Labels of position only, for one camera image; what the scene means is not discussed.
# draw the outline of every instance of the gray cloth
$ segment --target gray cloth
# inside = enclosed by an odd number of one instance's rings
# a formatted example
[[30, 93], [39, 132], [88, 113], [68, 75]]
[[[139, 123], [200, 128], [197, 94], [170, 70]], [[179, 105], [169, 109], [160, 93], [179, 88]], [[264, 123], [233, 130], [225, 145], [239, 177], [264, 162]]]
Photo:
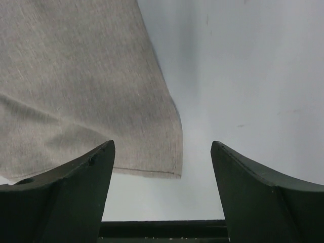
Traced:
[[180, 119], [136, 0], [1, 0], [0, 83], [0, 176], [111, 139], [115, 172], [181, 176]]

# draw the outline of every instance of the towel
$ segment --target towel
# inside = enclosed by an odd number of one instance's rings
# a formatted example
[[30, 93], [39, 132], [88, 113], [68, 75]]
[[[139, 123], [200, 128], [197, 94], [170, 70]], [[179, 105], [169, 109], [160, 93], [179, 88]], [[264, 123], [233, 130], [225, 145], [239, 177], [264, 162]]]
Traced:
[[182, 129], [136, 0], [0, 1], [0, 176], [114, 140], [114, 171], [180, 178]]

